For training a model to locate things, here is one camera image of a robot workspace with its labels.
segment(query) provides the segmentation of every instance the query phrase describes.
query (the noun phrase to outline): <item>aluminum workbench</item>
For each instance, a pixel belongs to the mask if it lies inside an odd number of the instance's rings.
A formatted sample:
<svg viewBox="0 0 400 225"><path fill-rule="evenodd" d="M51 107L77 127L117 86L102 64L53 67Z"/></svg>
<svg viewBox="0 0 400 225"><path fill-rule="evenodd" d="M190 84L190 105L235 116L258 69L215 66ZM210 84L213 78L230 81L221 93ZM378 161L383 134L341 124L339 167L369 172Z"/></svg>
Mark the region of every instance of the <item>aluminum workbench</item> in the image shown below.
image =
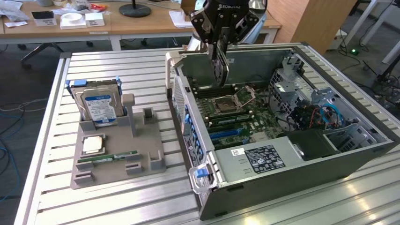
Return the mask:
<svg viewBox="0 0 400 225"><path fill-rule="evenodd" d="M400 135L398 120L309 47L298 47ZM217 219L198 220L165 96L163 60L173 50L73 53L59 59L14 224L400 224L398 146L341 180ZM303 75L317 87L323 83L306 67ZM154 107L167 169L165 173L71 190L79 114L63 82L114 76L122 81L122 92L135 96L133 110Z"/></svg>

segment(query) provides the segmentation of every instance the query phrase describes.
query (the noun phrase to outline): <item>blue cable on floor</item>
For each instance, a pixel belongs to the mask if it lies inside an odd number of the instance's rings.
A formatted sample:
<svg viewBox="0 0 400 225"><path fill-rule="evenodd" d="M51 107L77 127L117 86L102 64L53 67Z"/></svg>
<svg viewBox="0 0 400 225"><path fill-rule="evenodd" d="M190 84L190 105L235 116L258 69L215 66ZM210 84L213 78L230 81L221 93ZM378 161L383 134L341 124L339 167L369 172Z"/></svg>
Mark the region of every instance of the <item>blue cable on floor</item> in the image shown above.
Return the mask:
<svg viewBox="0 0 400 225"><path fill-rule="evenodd" d="M6 135L5 137L0 137L0 139L3 140L5 138L9 138L10 136L13 136L19 131L19 129L23 126L23 119L19 116L9 116L9 115L5 115L2 113L0 113L0 116L7 117L7 118L15 118L19 121L19 127L18 127L18 129L14 132L11 132L9 135Z"/></svg>
<svg viewBox="0 0 400 225"><path fill-rule="evenodd" d="M10 158L11 166L14 169L14 173L17 174L17 184L15 184L14 188L10 190L10 192L0 199L0 202L2 202L6 199L6 197L10 196L19 187L19 174L18 174L17 165L14 164L11 153L5 148L0 147L0 149L3 151L3 154L7 154L7 157Z"/></svg>

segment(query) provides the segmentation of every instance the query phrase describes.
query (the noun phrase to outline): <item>power supply label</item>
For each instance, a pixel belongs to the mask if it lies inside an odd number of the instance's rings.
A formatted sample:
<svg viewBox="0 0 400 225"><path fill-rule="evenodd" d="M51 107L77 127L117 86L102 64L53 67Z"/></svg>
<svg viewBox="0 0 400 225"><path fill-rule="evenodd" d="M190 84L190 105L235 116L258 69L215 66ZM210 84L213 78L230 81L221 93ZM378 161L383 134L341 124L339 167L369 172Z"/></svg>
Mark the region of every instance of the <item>power supply label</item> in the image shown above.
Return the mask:
<svg viewBox="0 0 400 225"><path fill-rule="evenodd" d="M85 97L89 115L95 123L109 123L114 121L115 114L114 109L110 106L110 96L99 95Z"/></svg>
<svg viewBox="0 0 400 225"><path fill-rule="evenodd" d="M243 153L255 173L262 173L285 167L273 145L245 150Z"/></svg>

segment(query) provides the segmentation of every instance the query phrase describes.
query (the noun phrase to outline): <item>paper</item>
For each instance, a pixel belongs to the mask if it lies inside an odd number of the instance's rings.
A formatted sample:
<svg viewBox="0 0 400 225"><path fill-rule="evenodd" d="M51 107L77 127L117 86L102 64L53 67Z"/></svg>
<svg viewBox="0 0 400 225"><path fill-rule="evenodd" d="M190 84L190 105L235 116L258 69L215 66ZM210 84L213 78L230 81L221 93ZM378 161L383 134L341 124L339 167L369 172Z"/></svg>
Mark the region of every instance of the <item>paper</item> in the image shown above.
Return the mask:
<svg viewBox="0 0 400 225"><path fill-rule="evenodd" d="M6 27L18 27L21 25L26 25L27 23L22 21L22 22L5 22L3 24Z"/></svg>
<svg viewBox="0 0 400 225"><path fill-rule="evenodd" d="M185 14L183 14L182 11L179 11L179 12L169 11L169 16L170 16L170 20L173 22L173 25L177 28L193 27L191 23L185 21Z"/></svg>
<svg viewBox="0 0 400 225"><path fill-rule="evenodd" d="M5 4L7 7L14 7L17 9L19 9L22 3L17 2L17 1L5 1Z"/></svg>

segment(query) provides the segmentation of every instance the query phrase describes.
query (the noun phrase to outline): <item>white table leg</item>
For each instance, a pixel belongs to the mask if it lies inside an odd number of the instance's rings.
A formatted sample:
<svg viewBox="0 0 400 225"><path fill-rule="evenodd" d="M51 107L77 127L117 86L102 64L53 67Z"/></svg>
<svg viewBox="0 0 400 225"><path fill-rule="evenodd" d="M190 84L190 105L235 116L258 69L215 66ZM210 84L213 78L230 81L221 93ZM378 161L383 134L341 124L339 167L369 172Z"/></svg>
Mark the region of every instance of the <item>white table leg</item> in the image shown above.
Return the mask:
<svg viewBox="0 0 400 225"><path fill-rule="evenodd" d="M271 44L274 37L275 37L277 29L267 29L267 32L265 33L265 38L263 38L263 44Z"/></svg>
<svg viewBox="0 0 400 225"><path fill-rule="evenodd" d="M389 52L389 54L386 55L386 57L382 59L382 63L389 64L393 59L395 54L400 52L400 41L397 42L395 46L393 47L391 51Z"/></svg>
<svg viewBox="0 0 400 225"><path fill-rule="evenodd" d="M366 9L365 9L365 11L363 11L363 13L362 13L362 15L361 15L361 17L359 17L359 19L358 19L358 21L357 21L357 23L355 23L355 25L354 25L353 28L350 29L349 34L347 34L347 36L346 36L345 39L343 39L343 43L345 43L346 45L349 44L351 37L353 37L354 34L357 33L357 31L358 31L358 29L359 29L359 27L361 27L361 25L362 25L362 23L363 23L363 21L365 21L365 19L366 19L366 16L367 16L369 13L371 12L371 10L373 10L375 4L377 4L377 0L371 0L370 3L369 3L369 5L367 5L367 7L366 7Z"/></svg>
<svg viewBox="0 0 400 225"><path fill-rule="evenodd" d="M110 35L110 47L113 51L119 51L119 35Z"/></svg>
<svg viewBox="0 0 400 225"><path fill-rule="evenodd" d="M370 40L371 36L374 35L377 29L379 28L382 22L386 20L390 12L393 11L394 6L389 6L389 8L386 9L386 11L383 11L383 13L379 16L379 19L375 21L373 27L370 28L365 38L362 39L361 44L366 45L367 41Z"/></svg>

